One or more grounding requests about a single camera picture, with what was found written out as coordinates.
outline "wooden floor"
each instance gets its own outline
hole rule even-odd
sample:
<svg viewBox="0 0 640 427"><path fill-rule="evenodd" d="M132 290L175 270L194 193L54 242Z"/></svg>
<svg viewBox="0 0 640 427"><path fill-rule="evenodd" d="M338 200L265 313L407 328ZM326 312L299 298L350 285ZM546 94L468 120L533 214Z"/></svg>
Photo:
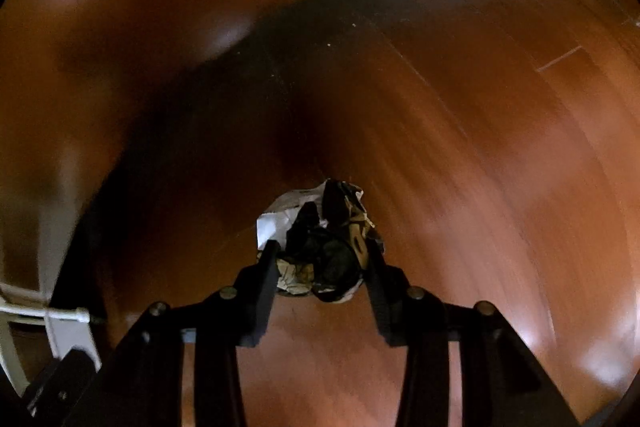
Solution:
<svg viewBox="0 0 640 427"><path fill-rule="evenodd" d="M412 283L496 303L579 419L638 370L640 30L613 0L305 0L156 107L118 168L114 342L232 282L261 211L332 176ZM403 357L364 289L277 298L239 349L249 425L393 425Z"/></svg>

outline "screw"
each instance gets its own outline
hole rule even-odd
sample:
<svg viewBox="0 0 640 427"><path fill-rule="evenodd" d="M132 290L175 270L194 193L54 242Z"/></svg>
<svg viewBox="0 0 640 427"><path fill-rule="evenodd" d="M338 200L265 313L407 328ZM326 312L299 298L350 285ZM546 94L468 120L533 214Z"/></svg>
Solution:
<svg viewBox="0 0 640 427"><path fill-rule="evenodd" d="M236 290L233 286L225 286L220 290L220 298L225 301L235 299L236 295L238 295L238 290Z"/></svg>
<svg viewBox="0 0 640 427"><path fill-rule="evenodd" d="M480 301L476 303L476 310L485 317L491 317L495 313L495 306L489 301Z"/></svg>
<svg viewBox="0 0 640 427"><path fill-rule="evenodd" d="M149 313L151 313L154 317L159 317L163 315L169 306L167 306L164 302L155 302L149 306Z"/></svg>
<svg viewBox="0 0 640 427"><path fill-rule="evenodd" d="M424 289L420 288L420 286L409 286L409 288L406 289L406 294L410 299L419 301L424 297Z"/></svg>

